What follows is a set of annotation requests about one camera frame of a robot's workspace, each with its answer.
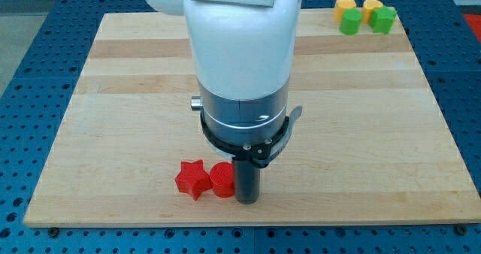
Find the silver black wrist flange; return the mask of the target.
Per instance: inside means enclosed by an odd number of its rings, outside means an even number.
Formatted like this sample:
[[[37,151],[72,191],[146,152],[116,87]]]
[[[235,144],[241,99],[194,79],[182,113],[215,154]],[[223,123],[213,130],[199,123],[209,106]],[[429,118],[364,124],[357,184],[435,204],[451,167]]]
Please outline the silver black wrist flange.
[[[286,147],[302,107],[286,113],[289,84],[254,99],[228,99],[199,86],[202,131],[210,144],[234,160],[265,168]]]

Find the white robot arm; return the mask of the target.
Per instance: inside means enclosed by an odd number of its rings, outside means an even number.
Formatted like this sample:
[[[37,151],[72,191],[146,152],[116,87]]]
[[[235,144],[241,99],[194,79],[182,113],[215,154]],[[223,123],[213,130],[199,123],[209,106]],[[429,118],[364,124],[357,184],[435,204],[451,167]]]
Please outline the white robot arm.
[[[289,110],[302,0],[145,0],[185,17],[200,93],[191,108],[204,136],[233,163],[242,204],[259,198],[260,171],[285,148],[301,107]]]

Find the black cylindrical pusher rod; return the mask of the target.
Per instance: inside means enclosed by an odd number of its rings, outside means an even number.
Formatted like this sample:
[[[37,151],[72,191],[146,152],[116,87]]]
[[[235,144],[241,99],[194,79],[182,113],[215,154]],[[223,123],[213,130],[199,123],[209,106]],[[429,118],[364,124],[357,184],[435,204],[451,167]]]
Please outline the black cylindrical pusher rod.
[[[234,158],[234,191],[242,204],[253,204],[259,199],[260,169],[249,160]]]

